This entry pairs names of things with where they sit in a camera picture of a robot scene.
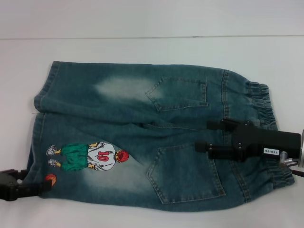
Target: white label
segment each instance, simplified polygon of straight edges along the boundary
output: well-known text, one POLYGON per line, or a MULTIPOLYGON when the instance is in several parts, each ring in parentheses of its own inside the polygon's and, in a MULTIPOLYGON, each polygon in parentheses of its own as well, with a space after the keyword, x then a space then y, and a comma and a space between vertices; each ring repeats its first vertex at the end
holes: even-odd
POLYGON ((280 151, 275 149, 264 148, 264 153, 279 155, 280 151))

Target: cartoon character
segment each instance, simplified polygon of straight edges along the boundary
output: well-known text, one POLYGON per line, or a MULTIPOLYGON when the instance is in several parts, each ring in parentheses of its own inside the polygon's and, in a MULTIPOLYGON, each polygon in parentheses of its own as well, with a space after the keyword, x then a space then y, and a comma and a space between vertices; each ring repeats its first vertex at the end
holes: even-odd
POLYGON ((60 163, 55 159, 48 160, 49 165, 59 167, 64 171, 78 171, 86 167, 105 171, 110 170, 116 162, 128 160, 129 154, 124 150, 115 151, 113 145, 105 142, 95 144, 68 144, 57 150, 52 145, 47 150, 47 155, 65 155, 66 161, 60 163))

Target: white surface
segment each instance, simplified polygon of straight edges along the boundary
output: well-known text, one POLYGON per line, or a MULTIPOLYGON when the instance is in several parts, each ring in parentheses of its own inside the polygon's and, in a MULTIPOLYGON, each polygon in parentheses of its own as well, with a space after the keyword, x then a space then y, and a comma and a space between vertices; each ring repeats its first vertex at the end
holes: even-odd
MULTIPOLYGON (((191 64, 233 70, 270 87, 280 130, 304 127, 304 37, 0 41, 0 168, 24 169, 40 91, 53 60, 191 64)), ((214 212, 169 213, 68 200, 0 201, 1 228, 298 228, 304 179, 249 204, 214 212)))
POLYGON ((303 0, 0 0, 0 38, 304 35, 303 0))

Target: basketball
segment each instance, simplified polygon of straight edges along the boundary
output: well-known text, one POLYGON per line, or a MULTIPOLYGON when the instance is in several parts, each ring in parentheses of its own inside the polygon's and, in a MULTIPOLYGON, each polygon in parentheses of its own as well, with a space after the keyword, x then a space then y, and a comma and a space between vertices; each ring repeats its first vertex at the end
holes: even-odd
POLYGON ((45 177, 44 180, 46 181, 52 180, 52 186, 53 186, 56 183, 56 176, 54 174, 49 174, 45 177))

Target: jeans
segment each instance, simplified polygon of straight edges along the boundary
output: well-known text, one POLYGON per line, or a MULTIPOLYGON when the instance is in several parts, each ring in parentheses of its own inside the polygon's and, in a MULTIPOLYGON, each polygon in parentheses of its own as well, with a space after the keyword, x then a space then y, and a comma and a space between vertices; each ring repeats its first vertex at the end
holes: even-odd
POLYGON ((197 140, 231 143, 207 120, 276 129, 268 87, 228 70, 54 62, 35 107, 24 182, 52 180, 43 198, 190 212, 294 183, 272 159, 211 160, 194 150, 197 140))

